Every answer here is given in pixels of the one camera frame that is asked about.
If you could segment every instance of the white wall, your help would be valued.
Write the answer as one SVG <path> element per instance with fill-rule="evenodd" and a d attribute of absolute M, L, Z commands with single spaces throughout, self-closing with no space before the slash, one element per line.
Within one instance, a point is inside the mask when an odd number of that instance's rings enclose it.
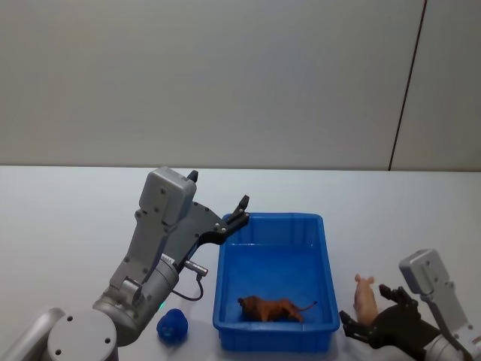
<path fill-rule="evenodd" d="M 428 1 L 392 169 L 481 170 L 480 14 Z"/>
<path fill-rule="evenodd" d="M 2 0 L 0 163 L 389 164 L 420 0 Z"/>

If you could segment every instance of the table surface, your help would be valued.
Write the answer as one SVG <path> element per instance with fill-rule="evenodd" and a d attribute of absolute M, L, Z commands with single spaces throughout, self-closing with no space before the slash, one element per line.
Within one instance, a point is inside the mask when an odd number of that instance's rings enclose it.
<path fill-rule="evenodd" d="M 90 308 L 128 248 L 134 211 L 150 169 L 0 167 L 0 353 L 51 306 Z M 189 170 L 179 170 L 188 174 Z M 406 286 L 400 259 L 437 248 L 471 323 L 481 324 L 481 174 L 384 171 L 271 171 L 201 169 L 195 199 L 222 215 L 250 195 L 249 210 L 307 212 L 325 222 L 339 310 L 354 316 L 354 275 Z M 142 336 L 119 350 L 120 359 L 258 359 L 227 353 L 212 326 L 218 247 L 201 247 L 194 261 L 208 267 L 199 302 L 168 297 Z M 192 272 L 177 290 L 198 292 Z M 390 302 L 377 297 L 380 308 Z M 180 308 L 189 337 L 168 348 L 156 336 L 159 318 Z M 422 304 L 423 317 L 433 323 Z M 266 360 L 406 359 L 393 347 L 372 351 L 341 330 L 327 355 L 262 354 Z"/>

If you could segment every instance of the blue ball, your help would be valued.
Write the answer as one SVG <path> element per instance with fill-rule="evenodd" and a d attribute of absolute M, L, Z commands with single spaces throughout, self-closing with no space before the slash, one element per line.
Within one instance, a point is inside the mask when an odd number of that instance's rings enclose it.
<path fill-rule="evenodd" d="M 187 336 L 189 324 L 182 311 L 172 308 L 157 323 L 157 333 L 166 344 L 179 344 Z"/>

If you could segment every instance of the blue plastic bin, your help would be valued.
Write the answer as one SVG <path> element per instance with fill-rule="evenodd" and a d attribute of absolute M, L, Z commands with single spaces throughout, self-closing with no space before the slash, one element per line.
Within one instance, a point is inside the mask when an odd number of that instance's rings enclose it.
<path fill-rule="evenodd" d="M 237 299 L 287 298 L 305 321 L 248 322 Z M 316 214 L 251 214 L 221 246 L 213 325 L 233 351 L 326 352 L 339 328 L 322 218 Z"/>

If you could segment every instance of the pink toy pig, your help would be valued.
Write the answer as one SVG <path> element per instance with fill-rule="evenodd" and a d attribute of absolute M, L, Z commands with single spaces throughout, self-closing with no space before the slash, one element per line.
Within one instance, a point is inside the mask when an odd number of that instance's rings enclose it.
<path fill-rule="evenodd" d="M 365 279 L 361 278 L 360 275 L 356 275 L 354 279 L 358 283 L 354 295 L 355 313 L 359 323 L 369 326 L 378 315 L 376 299 L 371 289 L 374 278 L 369 277 Z"/>

